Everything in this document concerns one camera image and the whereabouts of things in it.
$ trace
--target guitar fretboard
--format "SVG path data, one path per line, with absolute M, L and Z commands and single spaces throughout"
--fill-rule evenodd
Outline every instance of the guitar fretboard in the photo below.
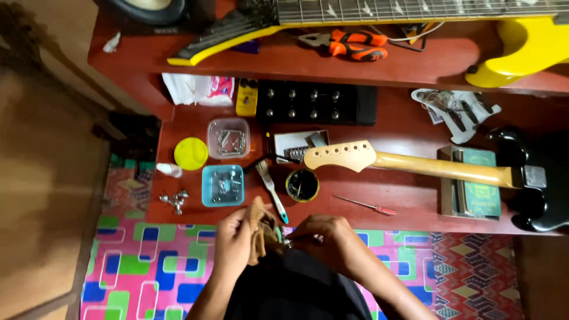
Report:
M 281 23 L 555 15 L 569 0 L 277 0 Z

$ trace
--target blue plastic container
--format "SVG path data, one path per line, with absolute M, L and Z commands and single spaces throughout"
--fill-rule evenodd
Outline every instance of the blue plastic container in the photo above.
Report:
M 239 206 L 245 199 L 243 168 L 207 166 L 201 172 L 201 202 L 206 207 Z

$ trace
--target colorful mat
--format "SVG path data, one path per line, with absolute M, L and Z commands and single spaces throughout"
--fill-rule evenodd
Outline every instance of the colorful mat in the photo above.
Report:
M 432 233 L 439 319 L 523 319 L 512 236 Z
M 211 274 L 215 227 L 146 223 L 152 172 L 133 175 L 133 169 L 109 170 L 81 295 L 81 320 L 184 319 Z M 430 233 L 356 232 L 434 310 Z M 372 295 L 358 287 L 373 318 L 385 319 Z

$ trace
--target yellow electric guitar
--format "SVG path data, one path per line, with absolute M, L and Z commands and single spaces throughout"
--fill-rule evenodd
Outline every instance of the yellow electric guitar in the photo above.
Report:
M 471 66 L 466 80 L 493 88 L 569 62 L 568 13 L 569 0 L 244 0 L 168 62 L 196 65 L 286 28 L 491 19 L 504 56 Z

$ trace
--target pliers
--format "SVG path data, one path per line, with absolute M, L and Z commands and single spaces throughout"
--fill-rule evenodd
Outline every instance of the pliers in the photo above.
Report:
M 359 42 L 371 46 L 383 46 L 387 42 L 386 36 L 369 31 L 348 33 L 336 29 L 329 34 L 301 35 L 298 39 L 311 47 L 326 47 L 333 56 L 346 55 L 357 61 L 376 61 L 387 57 L 387 50 L 383 48 L 364 48 L 348 44 L 348 42 Z

